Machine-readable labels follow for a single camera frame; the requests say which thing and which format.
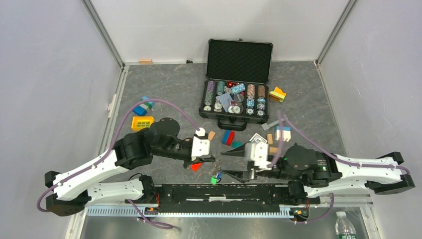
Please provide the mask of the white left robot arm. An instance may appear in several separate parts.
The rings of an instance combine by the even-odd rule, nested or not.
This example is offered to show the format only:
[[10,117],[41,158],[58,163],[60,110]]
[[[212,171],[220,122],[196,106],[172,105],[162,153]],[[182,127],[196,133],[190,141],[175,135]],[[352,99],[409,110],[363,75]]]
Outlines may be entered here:
[[158,192],[150,176],[141,175],[114,183],[104,180],[149,165],[154,156],[181,160],[184,168],[215,161],[211,142],[203,128],[186,139],[178,138],[179,131],[177,121],[163,118],[148,128],[127,134],[105,153],[76,169],[45,173],[45,185],[53,189],[45,199],[45,209],[65,217],[98,203],[153,203]]

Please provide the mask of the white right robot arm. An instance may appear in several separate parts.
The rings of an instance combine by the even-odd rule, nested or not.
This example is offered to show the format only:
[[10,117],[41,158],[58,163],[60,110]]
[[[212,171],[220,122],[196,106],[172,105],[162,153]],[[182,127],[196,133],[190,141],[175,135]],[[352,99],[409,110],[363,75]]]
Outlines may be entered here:
[[223,154],[244,157],[248,163],[245,171],[227,170],[226,174],[242,183],[257,177],[287,181],[287,195],[293,203],[328,193],[372,190],[377,195],[391,195],[415,187],[411,175],[400,168],[404,160],[399,152],[359,159],[329,156],[295,143],[272,167],[269,164],[274,156],[269,145],[262,142],[246,143]]

